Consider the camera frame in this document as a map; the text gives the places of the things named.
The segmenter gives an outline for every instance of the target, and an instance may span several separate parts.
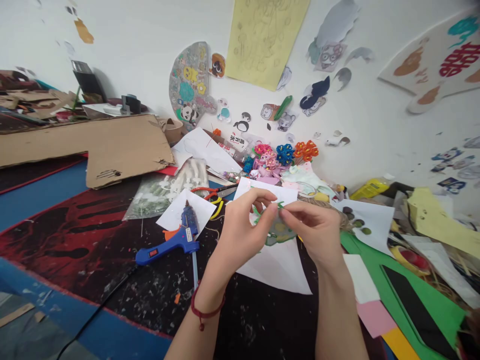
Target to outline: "red chinese characters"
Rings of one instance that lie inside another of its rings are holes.
[[[471,64],[480,58],[480,45],[471,42],[462,45],[448,55],[440,66],[440,76],[451,77],[467,69]]]

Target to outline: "yellow bottle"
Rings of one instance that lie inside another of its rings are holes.
[[[351,196],[351,200],[358,200],[361,198],[373,198],[378,194],[383,193],[390,187],[395,176],[386,173],[383,177],[374,177],[368,180],[365,185],[355,191]]]

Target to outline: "white wall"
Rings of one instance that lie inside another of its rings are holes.
[[[70,42],[76,59],[101,71],[100,80],[107,96],[135,94],[160,115],[173,117],[169,96],[169,73],[175,57],[188,45],[206,41],[211,52],[227,56],[233,0],[75,0],[79,17],[94,36],[85,44],[78,36],[73,15],[65,6],[72,0],[0,1],[0,69],[22,66],[33,70],[38,79],[63,91],[75,91],[78,83],[63,41]],[[311,0],[293,46],[288,65],[291,82],[280,92],[270,92],[233,79],[210,77],[211,95],[226,98],[233,121],[242,112],[252,115],[250,132],[268,137],[273,144],[285,143],[285,133],[268,131],[260,118],[264,103],[280,104],[293,95],[295,109],[305,87],[324,79],[327,73],[313,72],[305,54],[329,9],[337,0]],[[369,47],[375,62],[361,59],[349,64],[353,76],[342,92],[331,92],[328,101],[310,118],[303,114],[290,128],[297,141],[308,141],[314,132],[320,155],[313,162],[317,174],[353,189],[365,180],[389,172],[412,186],[430,186],[447,175],[433,174],[430,158],[464,138],[480,135],[478,104],[480,90],[443,99],[422,115],[409,115],[405,108],[411,99],[407,92],[377,79],[391,58],[412,39],[446,18],[469,8],[474,0],[357,0],[361,5],[358,20],[347,35],[347,50]],[[233,127],[204,115],[200,126],[231,132]],[[352,140],[343,148],[325,147],[325,140],[341,130]],[[464,156],[476,155],[469,150]],[[478,217],[480,189],[471,180],[454,197],[456,211]]]

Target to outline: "blue glue gun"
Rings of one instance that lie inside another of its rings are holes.
[[[176,248],[182,248],[185,254],[191,254],[200,249],[200,244],[194,239],[194,236],[199,233],[197,217],[188,200],[181,213],[181,224],[178,229],[163,232],[164,243],[148,249],[141,248],[136,253],[135,261],[138,265],[148,265]]]

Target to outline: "penguin sticker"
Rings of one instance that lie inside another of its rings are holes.
[[[241,121],[236,122],[233,126],[240,130],[242,133],[245,133],[249,130],[249,122],[252,120],[252,117],[248,112],[241,113]]]

